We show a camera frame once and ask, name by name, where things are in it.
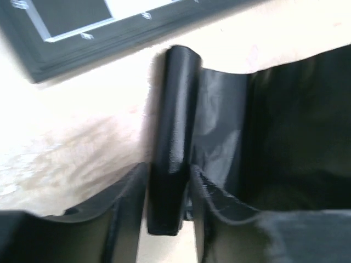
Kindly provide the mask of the black trash bag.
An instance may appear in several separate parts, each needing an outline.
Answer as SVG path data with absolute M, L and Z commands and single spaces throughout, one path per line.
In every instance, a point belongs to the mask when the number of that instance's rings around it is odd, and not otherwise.
M 191 174 L 259 210 L 350 207 L 350 46 L 249 74 L 165 53 L 148 230 L 174 236 Z

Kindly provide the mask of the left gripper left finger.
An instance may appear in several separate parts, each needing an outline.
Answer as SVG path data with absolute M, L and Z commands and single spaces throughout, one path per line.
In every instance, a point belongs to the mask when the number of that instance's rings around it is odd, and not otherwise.
M 1 262 L 135 262 L 146 163 L 62 216 L 1 211 Z

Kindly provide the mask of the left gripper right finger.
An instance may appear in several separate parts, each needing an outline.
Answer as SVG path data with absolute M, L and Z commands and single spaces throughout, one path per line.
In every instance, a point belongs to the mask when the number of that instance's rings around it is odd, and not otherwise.
M 350 211 L 255 210 L 191 166 L 199 262 L 350 262 Z

